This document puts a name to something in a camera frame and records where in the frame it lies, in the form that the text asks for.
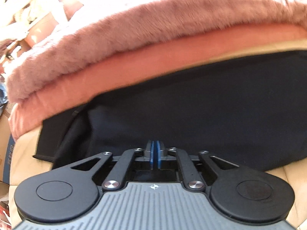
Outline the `pink fluffy blanket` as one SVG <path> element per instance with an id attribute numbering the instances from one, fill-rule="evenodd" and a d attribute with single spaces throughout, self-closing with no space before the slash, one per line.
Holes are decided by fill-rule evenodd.
<path id="1" fill-rule="evenodd" d="M 114 53 L 245 23 L 306 26 L 306 0 L 96 0 L 6 69 L 10 102 Z"/>

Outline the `cardboard box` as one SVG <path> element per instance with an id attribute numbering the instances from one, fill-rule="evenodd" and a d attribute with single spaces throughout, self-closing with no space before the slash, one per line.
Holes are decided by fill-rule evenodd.
<path id="1" fill-rule="evenodd" d="M 12 154 L 14 151 L 15 141 L 12 138 L 10 127 L 8 124 L 8 117 L 1 115 L 1 142 L 0 142 L 0 155 L 1 155 L 1 182 L 10 183 L 10 166 L 12 163 Z"/>

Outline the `black pants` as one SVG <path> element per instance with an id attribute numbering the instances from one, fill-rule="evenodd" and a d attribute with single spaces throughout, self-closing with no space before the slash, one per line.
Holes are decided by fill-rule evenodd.
<path id="1" fill-rule="evenodd" d="M 43 122 L 55 168 L 162 143 L 267 171 L 306 157 L 306 51 L 242 57 L 105 92 Z"/>

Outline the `salmon pink bed sheet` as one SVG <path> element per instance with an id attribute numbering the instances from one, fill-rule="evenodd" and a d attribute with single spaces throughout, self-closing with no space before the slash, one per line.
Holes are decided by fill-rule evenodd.
<path id="1" fill-rule="evenodd" d="M 306 30 L 290 24 L 238 25 L 117 53 L 58 77 L 14 106 L 9 126 L 14 139 L 43 120 L 115 90 L 196 65 L 262 53 L 306 49 Z"/>

